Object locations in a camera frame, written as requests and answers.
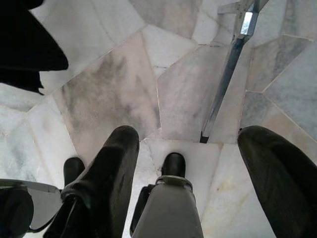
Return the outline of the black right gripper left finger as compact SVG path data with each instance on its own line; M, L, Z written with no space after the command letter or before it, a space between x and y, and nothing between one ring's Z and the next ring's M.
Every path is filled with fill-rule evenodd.
M61 192L62 207L45 238L120 238L139 153L139 135L116 128L95 159Z

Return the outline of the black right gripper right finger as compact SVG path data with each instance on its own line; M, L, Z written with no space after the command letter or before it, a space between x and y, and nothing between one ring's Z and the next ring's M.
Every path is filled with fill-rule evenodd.
M258 125L240 129L238 147L277 238L317 236L317 167L298 147Z

